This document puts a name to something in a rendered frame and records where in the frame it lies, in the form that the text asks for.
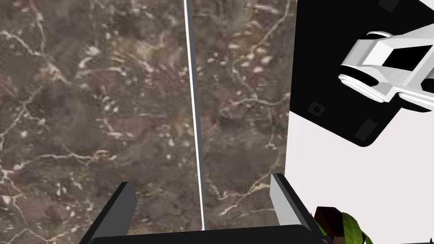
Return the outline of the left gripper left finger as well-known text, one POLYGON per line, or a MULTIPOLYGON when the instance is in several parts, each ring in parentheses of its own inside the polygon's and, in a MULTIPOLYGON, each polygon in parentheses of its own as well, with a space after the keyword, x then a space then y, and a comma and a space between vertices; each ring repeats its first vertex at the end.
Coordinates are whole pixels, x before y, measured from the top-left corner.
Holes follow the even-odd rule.
POLYGON ((89 244, 94 238, 126 236, 136 205, 133 184, 122 182, 78 244, 89 244))

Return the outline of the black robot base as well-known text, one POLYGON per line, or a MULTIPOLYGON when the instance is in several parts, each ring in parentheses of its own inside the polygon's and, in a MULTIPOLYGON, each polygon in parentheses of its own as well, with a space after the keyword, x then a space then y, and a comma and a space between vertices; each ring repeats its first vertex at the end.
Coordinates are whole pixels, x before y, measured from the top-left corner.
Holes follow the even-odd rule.
POLYGON ((430 112, 395 96, 376 102, 339 79, 357 40, 434 24, 434 0, 298 0, 290 118, 300 116, 360 147, 372 144, 400 109, 430 112))

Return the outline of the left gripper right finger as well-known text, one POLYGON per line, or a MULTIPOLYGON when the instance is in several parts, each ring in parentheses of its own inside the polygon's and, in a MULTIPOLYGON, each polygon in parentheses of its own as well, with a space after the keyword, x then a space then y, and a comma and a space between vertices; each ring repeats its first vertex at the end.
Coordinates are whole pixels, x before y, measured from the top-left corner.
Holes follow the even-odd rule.
POLYGON ((315 235, 322 234, 314 217, 281 173, 271 176, 270 198, 280 225, 302 225, 315 235))

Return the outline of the green potted plant brown pot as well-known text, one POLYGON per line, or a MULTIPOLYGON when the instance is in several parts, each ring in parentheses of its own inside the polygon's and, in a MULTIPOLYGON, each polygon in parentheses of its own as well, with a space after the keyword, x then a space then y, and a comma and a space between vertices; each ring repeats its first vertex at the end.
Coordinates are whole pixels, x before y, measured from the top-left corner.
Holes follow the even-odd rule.
POLYGON ((318 206, 314 219, 332 244, 434 244, 434 223, 421 211, 381 206, 346 213, 318 206))

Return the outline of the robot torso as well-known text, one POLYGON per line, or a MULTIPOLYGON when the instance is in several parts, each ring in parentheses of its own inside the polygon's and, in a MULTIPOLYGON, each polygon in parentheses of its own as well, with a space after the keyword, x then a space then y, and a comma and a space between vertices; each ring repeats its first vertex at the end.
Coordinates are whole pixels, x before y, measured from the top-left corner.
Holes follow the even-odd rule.
POLYGON ((434 24, 395 36, 367 33, 347 54, 338 77, 376 102, 398 96, 434 111, 434 24))

